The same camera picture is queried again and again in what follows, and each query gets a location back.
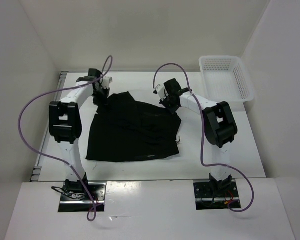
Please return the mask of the black shorts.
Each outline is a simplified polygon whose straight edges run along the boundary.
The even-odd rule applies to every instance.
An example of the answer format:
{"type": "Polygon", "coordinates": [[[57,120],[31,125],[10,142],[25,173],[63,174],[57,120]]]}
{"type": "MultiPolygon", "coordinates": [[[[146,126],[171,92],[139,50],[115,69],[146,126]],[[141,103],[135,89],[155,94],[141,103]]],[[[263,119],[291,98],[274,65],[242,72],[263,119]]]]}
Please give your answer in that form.
{"type": "Polygon", "coordinates": [[[129,92],[112,94],[98,106],[89,130],[86,159],[143,162],[179,154],[182,120],[167,109],[136,101],[129,92]]]}

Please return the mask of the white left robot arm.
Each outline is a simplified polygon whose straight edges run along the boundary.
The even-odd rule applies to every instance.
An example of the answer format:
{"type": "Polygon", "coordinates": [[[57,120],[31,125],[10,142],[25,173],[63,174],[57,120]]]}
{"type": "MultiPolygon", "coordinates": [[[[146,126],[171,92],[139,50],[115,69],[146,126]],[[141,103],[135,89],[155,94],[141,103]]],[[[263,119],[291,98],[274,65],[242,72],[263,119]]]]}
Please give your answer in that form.
{"type": "Polygon", "coordinates": [[[60,193],[73,200],[87,199],[90,194],[79,149],[83,132],[80,108],[90,97],[95,105],[105,105],[112,82],[112,77],[91,68],[87,76],[77,79],[75,87],[70,88],[65,97],[49,104],[49,133],[58,143],[64,165],[69,168],[60,193]]]}

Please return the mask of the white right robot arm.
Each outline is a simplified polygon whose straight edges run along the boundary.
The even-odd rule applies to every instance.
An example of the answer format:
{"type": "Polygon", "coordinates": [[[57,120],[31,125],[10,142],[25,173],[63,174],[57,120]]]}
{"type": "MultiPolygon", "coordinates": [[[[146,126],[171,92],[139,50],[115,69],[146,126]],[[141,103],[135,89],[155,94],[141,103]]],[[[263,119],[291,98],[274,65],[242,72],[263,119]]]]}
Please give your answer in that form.
{"type": "Polygon", "coordinates": [[[211,145],[209,191],[215,197],[222,196],[232,182],[227,167],[230,164],[231,143],[238,133],[230,105],[225,101],[218,103],[208,100],[189,88],[181,88],[175,78],[157,85],[153,93],[158,94],[159,103],[171,113],[183,107],[201,116],[204,131],[202,139],[211,145]]]}

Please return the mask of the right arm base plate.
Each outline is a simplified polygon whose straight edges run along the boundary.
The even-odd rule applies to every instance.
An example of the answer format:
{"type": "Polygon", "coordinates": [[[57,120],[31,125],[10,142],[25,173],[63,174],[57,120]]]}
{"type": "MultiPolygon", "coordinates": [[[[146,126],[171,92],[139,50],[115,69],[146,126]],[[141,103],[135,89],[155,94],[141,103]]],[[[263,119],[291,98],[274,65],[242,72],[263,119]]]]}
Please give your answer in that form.
{"type": "Polygon", "coordinates": [[[197,211],[223,210],[230,207],[235,210],[241,209],[237,184],[233,180],[230,187],[220,193],[213,193],[208,180],[193,182],[195,206],[197,211]]]}

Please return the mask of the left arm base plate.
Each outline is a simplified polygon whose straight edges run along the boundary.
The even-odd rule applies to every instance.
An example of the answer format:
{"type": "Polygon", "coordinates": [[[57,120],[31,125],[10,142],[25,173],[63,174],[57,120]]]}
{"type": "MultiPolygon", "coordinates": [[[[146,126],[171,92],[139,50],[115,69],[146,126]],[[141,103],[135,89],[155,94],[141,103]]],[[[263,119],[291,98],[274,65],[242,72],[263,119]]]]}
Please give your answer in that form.
{"type": "MultiPolygon", "coordinates": [[[[96,211],[98,213],[104,212],[107,183],[89,182],[87,187],[96,204],[96,211]]],[[[83,191],[74,192],[67,190],[65,185],[63,187],[53,186],[52,189],[60,194],[59,213],[77,213],[93,210],[93,202],[84,189],[83,191]]]]}

